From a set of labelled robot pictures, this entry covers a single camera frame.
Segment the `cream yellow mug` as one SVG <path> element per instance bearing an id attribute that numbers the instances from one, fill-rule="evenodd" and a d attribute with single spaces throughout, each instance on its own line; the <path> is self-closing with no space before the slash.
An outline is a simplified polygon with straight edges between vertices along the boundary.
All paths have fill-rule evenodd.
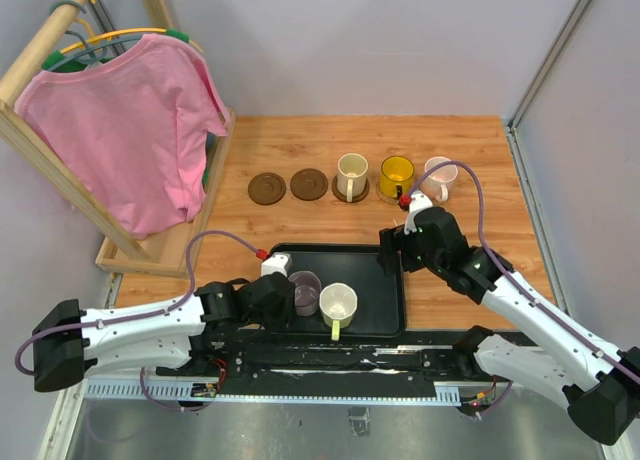
<path id="1" fill-rule="evenodd" d="M 366 190 L 369 164 L 357 153 L 343 155 L 337 166 L 337 190 L 347 203 L 353 203 Z"/>

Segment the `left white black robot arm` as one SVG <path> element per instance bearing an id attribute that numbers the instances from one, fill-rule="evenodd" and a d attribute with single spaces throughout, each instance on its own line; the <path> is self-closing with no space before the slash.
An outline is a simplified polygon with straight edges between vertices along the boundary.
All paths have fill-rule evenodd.
<path id="1" fill-rule="evenodd" d="M 211 282 L 186 297 L 121 309 L 58 303 L 32 334 L 34 389 L 49 393 L 96 374 L 186 369 L 200 376 L 214 363 L 214 343 L 247 325 L 281 330 L 295 317 L 292 282 L 282 273 L 249 282 Z"/>

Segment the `white mug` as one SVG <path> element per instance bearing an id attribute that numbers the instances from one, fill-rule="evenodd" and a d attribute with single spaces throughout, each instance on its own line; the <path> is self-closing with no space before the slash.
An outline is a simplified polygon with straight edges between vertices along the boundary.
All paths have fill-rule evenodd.
<path id="1" fill-rule="evenodd" d="M 326 286 L 319 295 L 319 309 L 324 323 L 331 330 L 331 340 L 337 342 L 341 331 L 347 328 L 357 311 L 356 292 L 344 283 Z"/>

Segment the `woven rattan coaster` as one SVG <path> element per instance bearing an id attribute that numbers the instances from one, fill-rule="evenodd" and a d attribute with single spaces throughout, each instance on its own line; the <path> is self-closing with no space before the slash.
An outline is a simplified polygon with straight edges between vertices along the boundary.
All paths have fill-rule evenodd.
<path id="1" fill-rule="evenodd" d="M 407 193 L 409 188 L 403 184 L 391 183 L 389 185 L 383 185 L 381 182 L 376 184 L 376 193 L 378 197 L 385 203 L 391 205 L 400 205 L 405 207 L 407 205 Z"/>
<path id="2" fill-rule="evenodd" d="M 421 195 L 425 198 L 428 198 L 433 205 L 442 205 L 449 199 L 449 193 L 447 189 L 431 192 L 423 191 Z"/>

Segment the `pink mug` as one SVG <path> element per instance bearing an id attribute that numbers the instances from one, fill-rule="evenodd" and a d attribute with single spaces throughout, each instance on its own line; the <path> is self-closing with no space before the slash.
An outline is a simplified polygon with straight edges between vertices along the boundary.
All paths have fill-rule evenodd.
<path id="1" fill-rule="evenodd" d="M 431 173 L 421 185 L 422 191 L 437 203 L 445 203 L 458 176 L 456 165 L 445 165 Z"/>

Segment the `lilac mug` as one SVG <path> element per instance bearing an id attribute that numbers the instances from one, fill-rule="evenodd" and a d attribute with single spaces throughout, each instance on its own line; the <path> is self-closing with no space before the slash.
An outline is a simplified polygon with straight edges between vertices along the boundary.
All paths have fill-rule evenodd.
<path id="1" fill-rule="evenodd" d="M 292 273 L 288 280 L 294 284 L 294 304 L 300 317 L 314 315 L 319 309 L 319 296 L 322 285 L 319 277 L 311 271 Z"/>

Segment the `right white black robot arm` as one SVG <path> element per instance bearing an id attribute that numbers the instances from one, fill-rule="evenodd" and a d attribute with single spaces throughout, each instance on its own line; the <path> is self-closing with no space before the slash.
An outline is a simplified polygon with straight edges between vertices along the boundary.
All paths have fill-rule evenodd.
<path id="1" fill-rule="evenodd" d="M 441 207 L 409 214 L 379 233 L 384 272 L 427 269 L 456 293 L 517 326 L 539 352 L 474 327 L 470 345 L 453 355 L 466 380 L 482 373 L 518 383 L 565 409 L 591 439 L 615 444 L 639 416 L 639 350 L 622 350 L 545 299 L 504 258 L 468 244 L 455 217 Z"/>

